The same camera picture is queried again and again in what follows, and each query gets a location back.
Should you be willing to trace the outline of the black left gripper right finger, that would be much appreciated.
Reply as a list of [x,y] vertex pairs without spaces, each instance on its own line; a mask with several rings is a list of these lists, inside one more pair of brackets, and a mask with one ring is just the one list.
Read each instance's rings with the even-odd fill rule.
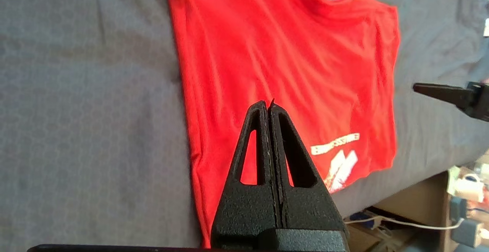
[[287,111],[269,107],[278,226],[346,232],[347,228]]

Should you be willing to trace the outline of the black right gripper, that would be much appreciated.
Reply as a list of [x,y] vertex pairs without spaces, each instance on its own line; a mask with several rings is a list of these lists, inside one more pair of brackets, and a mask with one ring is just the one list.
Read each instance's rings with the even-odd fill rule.
[[414,83],[413,90],[419,94],[453,104],[460,108],[467,116],[489,121],[489,85],[484,82],[468,82],[466,88],[431,84]]

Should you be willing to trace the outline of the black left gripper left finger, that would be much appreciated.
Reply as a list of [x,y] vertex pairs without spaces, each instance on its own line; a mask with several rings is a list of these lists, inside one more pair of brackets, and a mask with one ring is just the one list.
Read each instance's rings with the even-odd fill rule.
[[[280,163],[271,133],[270,108],[260,100],[246,113],[230,168],[212,224],[213,249],[254,249],[258,236],[279,228],[281,196]],[[241,182],[250,135],[256,132],[255,169],[257,184]]]

